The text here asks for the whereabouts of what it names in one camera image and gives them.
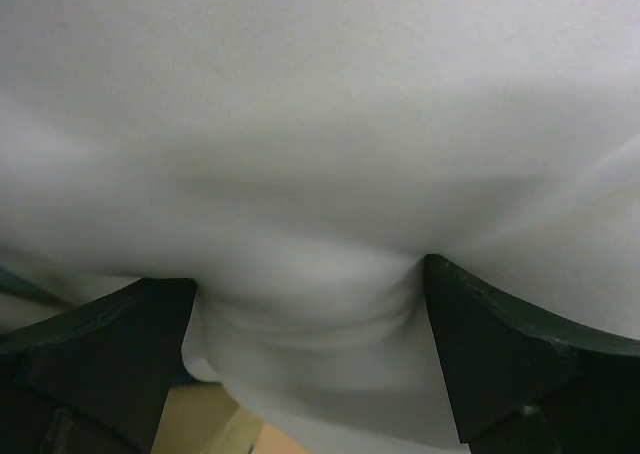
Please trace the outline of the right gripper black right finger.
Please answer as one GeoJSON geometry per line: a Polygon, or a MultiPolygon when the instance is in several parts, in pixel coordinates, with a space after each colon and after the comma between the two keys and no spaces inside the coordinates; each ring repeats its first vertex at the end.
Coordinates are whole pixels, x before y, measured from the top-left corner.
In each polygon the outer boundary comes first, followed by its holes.
{"type": "Polygon", "coordinates": [[[456,430],[473,453],[636,453],[639,343],[423,260],[456,430]]]}

